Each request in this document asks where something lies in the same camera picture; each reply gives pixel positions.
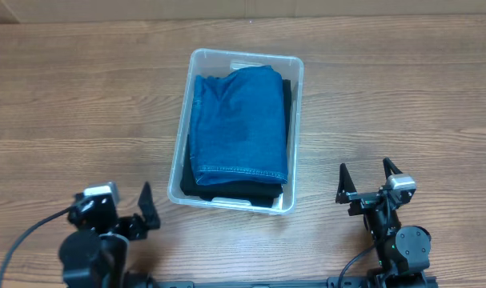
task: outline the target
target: wood grain surface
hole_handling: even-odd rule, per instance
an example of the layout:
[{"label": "wood grain surface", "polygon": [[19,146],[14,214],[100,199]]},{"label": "wood grain surface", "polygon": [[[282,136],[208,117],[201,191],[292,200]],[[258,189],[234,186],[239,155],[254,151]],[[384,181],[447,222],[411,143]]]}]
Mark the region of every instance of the wood grain surface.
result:
[{"label": "wood grain surface", "polygon": [[[287,216],[172,204],[167,182],[190,54],[199,47],[305,64],[298,198]],[[0,263],[26,228],[114,180],[120,214],[144,181],[163,228],[128,266],[159,280],[323,279],[371,239],[335,204],[346,162],[359,191],[390,157],[418,184],[399,211],[432,234],[443,287],[486,286],[486,15],[0,26]],[[63,287],[65,218],[15,253],[5,287]],[[348,274],[377,266],[376,256]]]}]

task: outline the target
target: stitched hem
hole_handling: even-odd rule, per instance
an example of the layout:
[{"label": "stitched hem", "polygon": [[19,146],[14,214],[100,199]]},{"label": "stitched hem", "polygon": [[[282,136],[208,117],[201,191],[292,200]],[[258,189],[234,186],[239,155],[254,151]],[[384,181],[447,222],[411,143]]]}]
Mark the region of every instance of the stitched hem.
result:
[{"label": "stitched hem", "polygon": [[273,178],[284,180],[285,183],[287,183],[287,175],[282,172],[266,171],[266,170],[259,170],[253,168],[203,165],[198,168],[198,172],[229,172],[229,173],[239,173],[239,174],[247,174],[247,175],[267,176],[267,177],[273,177]]}]

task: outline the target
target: jeans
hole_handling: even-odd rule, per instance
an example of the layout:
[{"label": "jeans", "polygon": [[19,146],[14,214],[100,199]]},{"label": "jeans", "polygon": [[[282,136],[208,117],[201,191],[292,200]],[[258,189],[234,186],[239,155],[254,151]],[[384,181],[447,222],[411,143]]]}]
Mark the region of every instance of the jeans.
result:
[{"label": "jeans", "polygon": [[287,183],[284,143],[282,76],[270,66],[196,77],[190,156],[197,184]]}]

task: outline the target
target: white plastic container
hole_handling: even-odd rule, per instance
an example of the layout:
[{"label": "white plastic container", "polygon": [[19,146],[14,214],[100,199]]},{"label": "white plastic container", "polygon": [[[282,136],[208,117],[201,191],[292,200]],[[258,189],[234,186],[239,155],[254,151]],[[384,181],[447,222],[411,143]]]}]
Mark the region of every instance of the white plastic container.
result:
[{"label": "white plastic container", "polygon": [[[291,80],[292,106],[291,122],[289,124],[289,139],[287,140],[288,183],[283,185],[282,195],[275,199],[272,208],[252,206],[249,201],[214,198],[211,202],[204,201],[200,197],[186,196],[180,189],[180,180],[184,166],[184,154],[189,133],[189,121],[193,93],[195,91],[195,77],[215,76],[226,77],[231,72],[248,67],[271,65],[273,69],[282,75],[283,79]],[[299,116],[301,115],[301,97],[303,89],[303,62],[297,57],[275,56],[266,54],[252,54],[244,52],[231,52],[210,49],[198,49],[191,55],[189,71],[187,73],[186,91],[180,115],[179,131],[175,142],[175,154],[171,164],[170,181],[168,182],[168,198],[176,204],[217,207],[234,210],[246,210],[266,214],[288,214],[295,205],[296,185],[296,157],[299,141]]]}]

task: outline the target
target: wire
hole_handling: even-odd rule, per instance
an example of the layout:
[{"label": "wire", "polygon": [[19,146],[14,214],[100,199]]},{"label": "wire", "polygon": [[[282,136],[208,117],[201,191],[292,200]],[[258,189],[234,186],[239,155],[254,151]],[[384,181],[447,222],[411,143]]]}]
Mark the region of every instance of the wire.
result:
[{"label": "wire", "polygon": [[22,243],[22,241],[24,241],[24,239],[26,239],[26,237],[29,236],[29,234],[33,233],[33,231],[35,231],[41,225],[43,225],[43,224],[45,224],[45,223],[47,223],[51,220],[54,220],[59,216],[62,216],[64,214],[68,213],[71,209],[72,209],[72,206],[66,208],[65,210],[61,210],[58,213],[43,219],[42,221],[34,224],[31,228],[26,230],[26,232],[24,232],[24,234],[22,234],[22,235],[20,235],[20,237],[18,237],[18,239],[15,241],[15,243],[13,243],[13,245],[11,246],[10,250],[8,250],[8,253],[6,253],[6,256],[4,257],[4,261],[2,262],[2,266],[1,266],[1,269],[0,269],[0,288],[2,287],[2,278],[4,276],[4,273],[6,272],[6,268],[8,267],[8,264],[10,263],[11,256],[13,256],[13,252],[15,252],[15,250]]},{"label": "wire", "polygon": [[349,269],[349,267],[351,267],[351,265],[353,265],[355,262],[359,261],[363,256],[367,255],[369,252],[373,251],[387,237],[388,228],[389,228],[389,224],[390,224],[390,213],[391,213],[390,205],[388,203],[388,194],[385,194],[385,205],[387,206],[387,221],[385,222],[385,226],[384,226],[384,228],[385,228],[384,235],[381,237],[380,240],[376,241],[374,244],[372,244],[366,250],[360,252],[360,254],[356,255],[350,262],[348,262],[346,264],[344,269],[342,269],[342,271],[340,271],[339,281],[337,282],[338,288],[342,288],[343,277],[346,274],[346,271]]}]

